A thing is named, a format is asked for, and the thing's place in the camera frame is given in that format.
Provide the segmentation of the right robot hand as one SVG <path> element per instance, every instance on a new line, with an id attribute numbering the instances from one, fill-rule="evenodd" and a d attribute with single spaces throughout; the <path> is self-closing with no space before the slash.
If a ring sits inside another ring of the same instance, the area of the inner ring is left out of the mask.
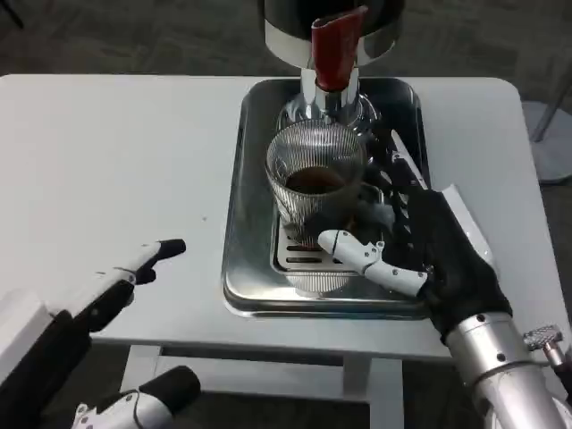
<path id="1" fill-rule="evenodd" d="M 423 301 L 443 338 L 471 316 L 512 315 L 491 248 L 457 188 L 432 189 L 397 131 L 379 130 L 375 139 L 385 145 L 392 244 L 330 228 L 318 234 L 319 246 L 369 281 Z"/>

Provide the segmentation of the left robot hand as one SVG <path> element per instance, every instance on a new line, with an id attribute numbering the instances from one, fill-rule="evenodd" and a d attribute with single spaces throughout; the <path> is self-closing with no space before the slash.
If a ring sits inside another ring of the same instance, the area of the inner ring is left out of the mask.
<path id="1" fill-rule="evenodd" d="M 31 290 L 1 297 L 3 428 L 165 428 L 201 394 L 196 374 L 175 368 L 131 390 L 48 414 L 46 407 L 87 355 L 91 336 L 126 308 L 134 289 L 156 279 L 158 262 L 186 250 L 182 239 L 140 248 L 131 261 L 99 272 L 62 307 Z"/>

